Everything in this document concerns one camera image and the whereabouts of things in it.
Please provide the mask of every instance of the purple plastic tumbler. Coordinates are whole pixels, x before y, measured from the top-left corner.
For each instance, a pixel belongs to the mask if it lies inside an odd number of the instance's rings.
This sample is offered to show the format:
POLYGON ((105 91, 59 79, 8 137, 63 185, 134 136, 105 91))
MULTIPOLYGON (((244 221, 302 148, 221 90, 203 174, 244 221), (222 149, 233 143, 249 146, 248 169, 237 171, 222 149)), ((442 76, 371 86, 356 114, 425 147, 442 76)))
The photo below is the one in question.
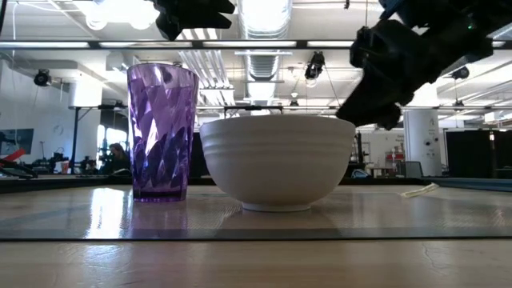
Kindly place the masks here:
POLYGON ((128 69, 134 200, 185 199, 198 76, 167 64, 128 69))

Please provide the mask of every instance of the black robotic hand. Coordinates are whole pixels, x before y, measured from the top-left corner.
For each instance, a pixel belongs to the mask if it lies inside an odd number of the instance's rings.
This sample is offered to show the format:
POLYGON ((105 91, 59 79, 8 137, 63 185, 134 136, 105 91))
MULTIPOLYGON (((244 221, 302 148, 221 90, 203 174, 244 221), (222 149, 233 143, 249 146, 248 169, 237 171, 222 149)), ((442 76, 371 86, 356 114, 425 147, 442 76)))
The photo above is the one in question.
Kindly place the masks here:
POLYGON ((173 41, 183 29, 218 28, 228 29, 231 21, 224 14, 232 14, 234 5, 230 0, 151 0, 160 11, 156 20, 160 34, 173 41))
POLYGON ((356 126, 395 127, 399 106, 417 89, 462 57, 475 62, 491 56, 487 35, 512 22, 511 0, 379 1, 381 20, 361 28, 350 48, 350 63, 363 69, 363 79, 336 113, 356 126), (402 22, 389 20, 395 13, 402 22), (413 27, 428 30, 420 35, 413 27))

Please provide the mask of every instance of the white bowl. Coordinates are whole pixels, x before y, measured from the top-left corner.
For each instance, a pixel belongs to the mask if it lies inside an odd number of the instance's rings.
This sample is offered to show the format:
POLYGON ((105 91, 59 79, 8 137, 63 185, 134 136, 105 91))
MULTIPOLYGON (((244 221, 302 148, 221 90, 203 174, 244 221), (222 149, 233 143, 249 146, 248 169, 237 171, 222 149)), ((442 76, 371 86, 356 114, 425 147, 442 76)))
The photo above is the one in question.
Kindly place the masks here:
POLYGON ((204 124, 201 141, 217 186, 248 210, 299 211, 343 178, 355 136, 347 121, 268 115, 204 124))

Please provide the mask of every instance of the pillar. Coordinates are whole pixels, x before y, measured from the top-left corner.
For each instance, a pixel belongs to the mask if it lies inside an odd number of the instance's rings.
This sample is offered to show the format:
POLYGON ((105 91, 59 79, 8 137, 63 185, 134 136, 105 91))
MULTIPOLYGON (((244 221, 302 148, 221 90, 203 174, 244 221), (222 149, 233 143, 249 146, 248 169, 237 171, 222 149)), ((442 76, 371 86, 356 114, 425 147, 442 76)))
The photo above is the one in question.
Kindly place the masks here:
POLYGON ((422 164, 424 176, 441 176, 438 112, 408 110, 404 113, 406 160, 422 164))

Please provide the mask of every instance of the ceiling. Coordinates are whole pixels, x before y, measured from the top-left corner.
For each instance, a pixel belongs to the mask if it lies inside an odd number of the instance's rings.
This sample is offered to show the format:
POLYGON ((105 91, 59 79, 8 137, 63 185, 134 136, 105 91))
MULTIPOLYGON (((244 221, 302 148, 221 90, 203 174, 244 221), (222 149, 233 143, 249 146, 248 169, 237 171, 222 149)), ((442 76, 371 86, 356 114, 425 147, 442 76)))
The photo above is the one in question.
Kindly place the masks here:
MULTIPOLYGON (((109 23, 102 30, 91 30, 87 27, 84 13, 76 11, 90 6, 90 1, 53 0, 52 2, 24 0, 18 1, 19 5, 16 5, 16 2, 9 2, 0 39, 13 40, 15 31, 15 39, 18 41, 162 40, 155 25, 146 30, 136 30, 128 23, 109 23), (70 10, 70 12, 63 13, 57 9, 70 10)), ((342 8, 344 2, 340 1, 294 0, 288 38, 354 39, 356 31, 366 22, 372 26, 378 20, 382 8, 377 2, 377 0, 369 0, 367 6, 366 2, 353 0, 350 9, 344 10, 342 8)), ((228 17, 233 22, 232 27, 228 30, 217 30, 217 36, 220 39, 239 39, 237 15, 228 17)), ((246 73, 243 57, 236 56, 234 52, 235 50, 224 50, 222 59, 230 84, 234 87, 234 99, 241 101, 246 97, 246 73)), ((355 88, 362 75, 361 71, 349 64, 348 50, 326 50, 324 55, 327 69, 321 74, 315 87, 307 88, 303 69, 313 51, 293 50, 291 52, 293 52, 292 55, 282 56, 278 79, 284 83, 278 84, 277 93, 274 96, 276 104, 288 105, 291 93, 297 92, 301 106, 337 105, 338 101, 342 102, 355 88)), ((76 61, 104 79, 110 88, 114 88, 104 90, 104 98, 126 100, 126 76, 116 71, 107 71, 105 59, 108 54, 109 51, 105 50, 20 50, 16 52, 15 58, 16 62, 29 63, 28 65, 41 60, 76 61)), ((143 62, 181 61, 180 55, 174 50, 128 50, 123 52, 123 56, 126 59, 137 57, 143 62)), ((457 89, 454 88, 452 79, 440 78, 436 83, 440 104, 449 105, 454 103, 456 98, 468 97, 469 99, 471 96, 478 96, 489 88, 511 80, 512 66, 508 63, 511 59, 512 51, 500 50, 496 51, 492 57, 467 65, 470 69, 470 77, 459 81, 457 89)), ((510 101, 512 101, 512 86, 503 85, 498 92, 476 98, 471 105, 489 105, 496 102, 509 105, 510 101)), ((443 113, 446 116, 453 114, 453 112, 443 113)), ((481 111, 467 113, 465 119, 479 117, 482 113, 481 111)))

